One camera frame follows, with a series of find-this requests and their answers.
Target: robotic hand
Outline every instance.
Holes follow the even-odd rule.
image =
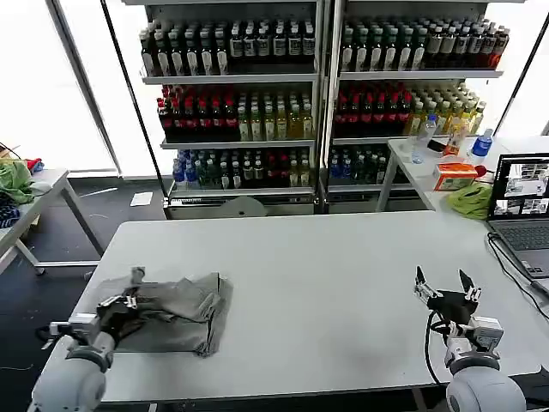
[[[495,318],[472,316],[479,305],[480,288],[460,270],[463,292],[434,290],[418,266],[413,291],[439,322],[430,329],[443,335],[444,364],[453,375],[446,388],[451,412],[522,412],[526,401],[514,380],[499,371],[495,348],[504,333]]]
[[[51,339],[73,338],[65,359],[40,375],[33,389],[32,412],[91,412],[105,394],[105,372],[120,339],[139,328],[136,297],[112,296],[101,302],[97,314],[77,313],[69,322],[52,322]]]

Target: cardboard box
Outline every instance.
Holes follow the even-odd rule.
[[[471,185],[477,178],[477,171],[467,163],[439,163],[433,176],[437,180],[435,191],[457,191]]]

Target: wire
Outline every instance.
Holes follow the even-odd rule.
[[[435,371],[433,371],[432,369],[431,358],[429,357],[429,336],[431,335],[431,323],[434,317],[435,317],[435,311],[432,311],[431,313],[429,313],[429,318],[427,318],[427,328],[425,329],[425,346],[424,346],[425,363],[427,365],[427,369],[429,369],[429,373],[431,374],[432,380],[434,380],[438,386],[443,387],[443,384],[440,383],[440,380],[438,380],[437,375],[435,375]]]
[[[6,149],[6,150],[9,150],[11,153],[13,153],[14,155],[16,155],[19,159],[21,158],[16,152],[14,152],[11,148],[9,148],[8,146],[6,146],[5,144],[3,144],[2,142],[0,142],[0,144]]]
[[[494,256],[496,257],[496,259],[498,260],[499,262],[499,266],[501,267],[501,270],[508,276],[511,278],[511,280],[516,284],[516,286],[521,289],[521,292],[523,292],[525,295],[527,295],[527,297],[529,297],[532,302],[534,303],[534,306],[535,308],[538,310],[538,312],[541,314],[541,316],[543,316],[546,320],[549,320],[549,315],[546,315],[540,308],[540,305],[538,304],[537,300],[535,299],[535,297],[529,293],[528,290],[526,290],[525,288],[522,287],[522,285],[519,283],[519,281],[505,268],[504,266],[504,263],[502,262],[501,258],[499,257],[498,253],[496,252],[496,248],[494,247],[494,245],[502,252],[502,254],[507,258],[507,260],[509,262],[511,262],[513,264],[513,266],[515,266],[515,268],[517,270],[519,270],[517,268],[517,266],[515,265],[515,263],[513,261],[511,261],[509,259],[509,257],[507,257],[503,251],[501,250],[501,248],[498,247],[498,245],[495,243],[494,241],[494,237],[495,235],[497,235],[496,233],[489,233],[488,234],[488,245],[491,247],[492,251],[494,252]]]

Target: folded garment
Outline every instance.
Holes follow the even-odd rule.
[[[227,280],[211,273],[194,282],[143,282],[140,271],[144,275],[144,268],[134,268],[132,276],[103,281],[89,301],[87,310],[94,312],[98,303],[122,292],[132,290],[138,298],[140,316],[127,326],[132,332],[117,351],[194,352],[203,357],[217,352],[232,296]]]

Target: black floor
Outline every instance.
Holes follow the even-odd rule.
[[[105,245],[125,221],[164,220],[162,193],[156,181],[78,179],[71,184],[80,196],[118,188],[81,198],[84,213],[90,216]],[[131,208],[132,197],[142,191],[154,193],[151,204]],[[61,197],[44,211],[38,226],[24,241],[38,260],[99,260]],[[45,276],[37,277],[32,266],[17,257],[0,274],[1,410],[27,410],[34,382],[50,353],[40,350],[42,344],[34,337],[34,329],[52,320],[68,318],[86,286],[85,275],[90,270],[93,268],[49,268]]]

